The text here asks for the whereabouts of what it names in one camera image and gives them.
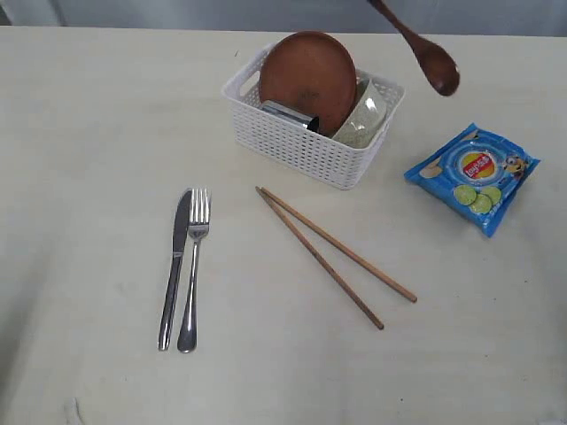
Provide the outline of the shiny metal cup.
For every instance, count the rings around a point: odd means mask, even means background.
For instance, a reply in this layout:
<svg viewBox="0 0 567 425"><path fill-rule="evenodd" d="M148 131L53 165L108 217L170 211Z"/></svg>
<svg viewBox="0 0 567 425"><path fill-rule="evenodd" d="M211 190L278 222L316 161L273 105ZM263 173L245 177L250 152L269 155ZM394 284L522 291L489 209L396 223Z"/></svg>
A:
<svg viewBox="0 0 567 425"><path fill-rule="evenodd" d="M272 100L266 100L260 105L260 109L270 113L282 120L297 124L305 130L317 133L319 131L320 120L318 116L306 115L302 112L295 111L287 106L279 104Z"/></svg>

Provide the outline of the silver metal fork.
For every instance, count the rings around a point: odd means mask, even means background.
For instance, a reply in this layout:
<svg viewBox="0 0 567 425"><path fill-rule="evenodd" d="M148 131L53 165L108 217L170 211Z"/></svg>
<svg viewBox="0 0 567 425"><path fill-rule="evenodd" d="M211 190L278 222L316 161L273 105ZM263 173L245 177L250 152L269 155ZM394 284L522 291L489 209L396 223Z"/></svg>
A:
<svg viewBox="0 0 567 425"><path fill-rule="evenodd" d="M183 312L183 322L177 340L177 350L193 352L197 347L197 279L201 241L208 235L211 215L211 197L208 189L191 191L188 236L193 246L189 273L189 288Z"/></svg>

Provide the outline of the white perforated plastic basket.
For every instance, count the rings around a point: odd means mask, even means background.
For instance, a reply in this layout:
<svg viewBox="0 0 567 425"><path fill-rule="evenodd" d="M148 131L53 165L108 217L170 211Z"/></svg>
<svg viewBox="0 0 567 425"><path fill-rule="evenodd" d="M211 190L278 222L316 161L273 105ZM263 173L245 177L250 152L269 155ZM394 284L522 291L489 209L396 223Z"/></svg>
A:
<svg viewBox="0 0 567 425"><path fill-rule="evenodd" d="M221 90L230 104L236 142L337 189L352 189L382 146L405 89L382 76L361 69L356 71L359 77L373 82L387 108L382 126L369 146L355 149L262 111L257 85L243 95L240 93L241 87L261 69L274 46L270 43L258 50Z"/></svg>

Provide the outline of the silver metal knife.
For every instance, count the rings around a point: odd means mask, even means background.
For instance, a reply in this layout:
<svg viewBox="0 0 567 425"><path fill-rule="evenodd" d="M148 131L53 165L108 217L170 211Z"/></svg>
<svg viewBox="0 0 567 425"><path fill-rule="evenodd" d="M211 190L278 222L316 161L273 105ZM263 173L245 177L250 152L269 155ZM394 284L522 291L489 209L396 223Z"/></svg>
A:
<svg viewBox="0 0 567 425"><path fill-rule="evenodd" d="M172 258L159 326L158 349L160 352L164 352L168 349L173 328L176 296L189 226L191 195L192 189L187 189L181 196L175 212L172 234Z"/></svg>

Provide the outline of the brown round plate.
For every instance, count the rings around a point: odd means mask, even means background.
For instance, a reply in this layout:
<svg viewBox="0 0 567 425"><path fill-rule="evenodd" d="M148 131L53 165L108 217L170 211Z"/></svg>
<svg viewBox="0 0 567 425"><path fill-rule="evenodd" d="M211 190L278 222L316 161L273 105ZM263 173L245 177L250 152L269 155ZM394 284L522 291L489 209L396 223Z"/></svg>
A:
<svg viewBox="0 0 567 425"><path fill-rule="evenodd" d="M356 71L347 49L322 32L287 36L267 55L259 79L261 102L274 101L319 118L319 132L333 136L353 109Z"/></svg>

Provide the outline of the blue chips bag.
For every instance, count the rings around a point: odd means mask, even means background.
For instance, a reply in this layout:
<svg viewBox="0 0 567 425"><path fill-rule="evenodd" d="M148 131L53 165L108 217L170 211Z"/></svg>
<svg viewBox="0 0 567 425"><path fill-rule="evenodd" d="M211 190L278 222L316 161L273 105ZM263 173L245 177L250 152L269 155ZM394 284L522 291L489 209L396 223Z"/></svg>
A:
<svg viewBox="0 0 567 425"><path fill-rule="evenodd" d="M539 163L509 139L472 123L404 178L491 237Z"/></svg>

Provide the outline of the white ceramic bowl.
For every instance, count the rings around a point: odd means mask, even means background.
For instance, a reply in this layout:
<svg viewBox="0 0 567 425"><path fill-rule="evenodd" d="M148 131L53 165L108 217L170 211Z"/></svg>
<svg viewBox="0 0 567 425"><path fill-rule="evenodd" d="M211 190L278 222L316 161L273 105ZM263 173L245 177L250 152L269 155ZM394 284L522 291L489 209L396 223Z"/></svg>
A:
<svg viewBox="0 0 567 425"><path fill-rule="evenodd" d="M365 149L381 128L386 113L387 103L374 82L362 79L357 84L353 110L332 139L354 149Z"/></svg>

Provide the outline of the brown wooden chopstick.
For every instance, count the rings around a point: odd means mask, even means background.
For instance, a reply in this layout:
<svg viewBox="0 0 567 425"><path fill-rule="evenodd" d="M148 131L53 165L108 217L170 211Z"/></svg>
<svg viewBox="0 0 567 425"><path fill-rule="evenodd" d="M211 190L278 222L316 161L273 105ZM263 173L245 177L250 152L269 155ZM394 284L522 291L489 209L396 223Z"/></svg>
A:
<svg viewBox="0 0 567 425"><path fill-rule="evenodd" d="M291 220L281 211L276 203L271 200L264 191L256 186L256 192L272 209L276 216L283 222L283 224L296 236L302 245L310 252L316 261L323 267L323 269L333 278L333 280L340 286L345 294L350 297L360 310L366 315L370 322L379 330L384 329L384 323L369 309L369 307L360 299L360 297L353 291L347 282L333 269L333 267L326 261L320 252L305 238L305 236L297 229Z"/></svg>
<svg viewBox="0 0 567 425"><path fill-rule="evenodd" d="M277 197L276 195L274 195L272 192L270 192L266 188L260 188L260 191L263 194L267 195L270 200L274 201L278 206L282 207L286 212L288 212L295 219L300 221L302 224L304 224L309 229L314 231L317 235L319 235L325 241L327 241L328 243L333 245L335 248L337 248L339 251L344 253L349 259L356 262L361 267L365 268L367 271L369 271L371 274L373 274L376 278L378 278L379 280L384 282L386 285L388 285L391 289L395 290L400 295L402 295L405 299L407 299L408 301L410 301L412 303L417 302L417 295L416 294L414 294L412 291L408 290L407 288L405 288L404 286L402 286L401 284L396 282L393 278L388 276L385 272L383 272L380 269L378 269L377 267L373 266L366 259L364 259L360 255L356 254L354 251L352 251L346 245L341 243L334 236L330 235L324 229L320 228L315 223L313 223L309 218L307 218L302 213L298 212L293 207L291 207L290 205L285 203L281 198Z"/></svg>

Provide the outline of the brown wooden spoon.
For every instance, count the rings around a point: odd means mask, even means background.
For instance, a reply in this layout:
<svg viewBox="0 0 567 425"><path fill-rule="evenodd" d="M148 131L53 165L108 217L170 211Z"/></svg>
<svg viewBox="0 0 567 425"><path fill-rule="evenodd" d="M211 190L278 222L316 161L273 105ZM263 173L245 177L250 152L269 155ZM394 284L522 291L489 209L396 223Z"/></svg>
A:
<svg viewBox="0 0 567 425"><path fill-rule="evenodd" d="M369 4L402 35L433 89L443 97L452 96L461 82L461 75L454 59L441 46L423 38L403 24L383 1L369 0Z"/></svg>

